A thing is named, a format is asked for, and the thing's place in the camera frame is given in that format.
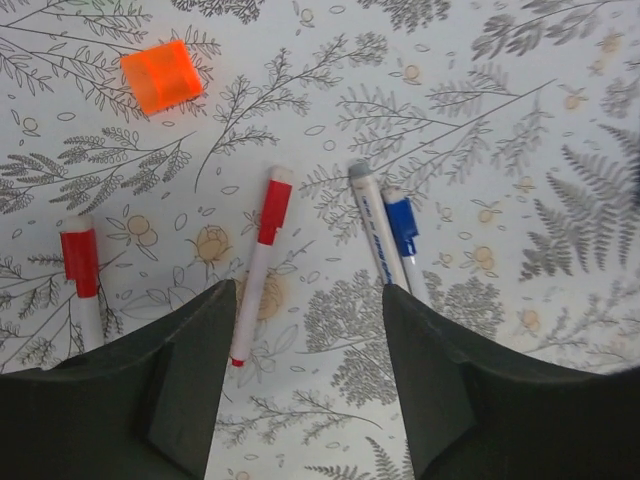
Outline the grey cap white pen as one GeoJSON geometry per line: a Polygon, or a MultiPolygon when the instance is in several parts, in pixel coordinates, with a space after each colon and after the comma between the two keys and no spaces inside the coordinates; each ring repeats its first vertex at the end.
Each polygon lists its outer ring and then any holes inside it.
{"type": "Polygon", "coordinates": [[[375,176],[361,161],[349,167],[348,175],[383,283],[409,291],[375,176]]]}

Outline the orange highlighter cap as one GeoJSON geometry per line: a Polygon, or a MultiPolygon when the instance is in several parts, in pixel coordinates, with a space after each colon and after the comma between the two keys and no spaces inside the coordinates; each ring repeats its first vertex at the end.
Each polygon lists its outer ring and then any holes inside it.
{"type": "Polygon", "coordinates": [[[204,88],[182,40],[124,56],[121,68],[146,115],[200,96],[204,88]]]}

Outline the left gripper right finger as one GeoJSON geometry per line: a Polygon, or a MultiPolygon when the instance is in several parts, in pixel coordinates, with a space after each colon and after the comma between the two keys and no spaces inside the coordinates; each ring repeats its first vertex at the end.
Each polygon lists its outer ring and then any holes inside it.
{"type": "Polygon", "coordinates": [[[635,479],[639,372],[573,370],[515,352],[402,288],[383,320],[419,479],[635,479]]]}

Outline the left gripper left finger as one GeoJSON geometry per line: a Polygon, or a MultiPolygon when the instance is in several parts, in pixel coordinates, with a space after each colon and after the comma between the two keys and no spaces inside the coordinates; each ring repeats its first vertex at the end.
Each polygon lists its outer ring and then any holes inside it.
{"type": "Polygon", "coordinates": [[[58,366],[1,378],[5,479],[201,479],[235,322],[217,283],[58,366]]]}

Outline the red cap marker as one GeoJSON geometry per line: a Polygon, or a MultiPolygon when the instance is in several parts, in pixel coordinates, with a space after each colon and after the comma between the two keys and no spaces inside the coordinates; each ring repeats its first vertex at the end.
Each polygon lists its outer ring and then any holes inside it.
{"type": "Polygon", "coordinates": [[[244,293],[230,349],[231,365],[243,367],[250,355],[271,249],[283,226],[293,189],[293,172],[281,166],[270,170],[260,215],[260,227],[251,256],[244,293]]]}
{"type": "Polygon", "coordinates": [[[66,278],[75,284],[78,316],[84,350],[104,345],[99,306],[99,262],[96,233],[91,215],[65,219],[60,232],[66,278]]]}

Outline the floral tablecloth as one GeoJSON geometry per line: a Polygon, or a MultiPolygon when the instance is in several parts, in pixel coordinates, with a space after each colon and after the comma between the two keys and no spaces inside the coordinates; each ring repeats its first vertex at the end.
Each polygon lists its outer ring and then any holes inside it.
{"type": "Polygon", "coordinates": [[[411,201],[428,304],[535,358],[639,362],[635,1],[5,1],[1,370],[80,354],[58,231],[95,219],[116,340],[243,288],[264,177],[294,187],[210,479],[409,479],[382,282],[348,178],[411,201]],[[120,61],[182,40],[203,93],[120,61]]]}

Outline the blue cap marker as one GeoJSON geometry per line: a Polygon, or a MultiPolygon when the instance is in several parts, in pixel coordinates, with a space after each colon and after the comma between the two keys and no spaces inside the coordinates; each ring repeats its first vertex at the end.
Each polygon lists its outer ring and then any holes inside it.
{"type": "Polygon", "coordinates": [[[385,188],[382,198],[410,292],[426,304],[429,295],[422,270],[417,263],[415,238],[419,232],[410,200],[399,187],[394,186],[385,188]]]}

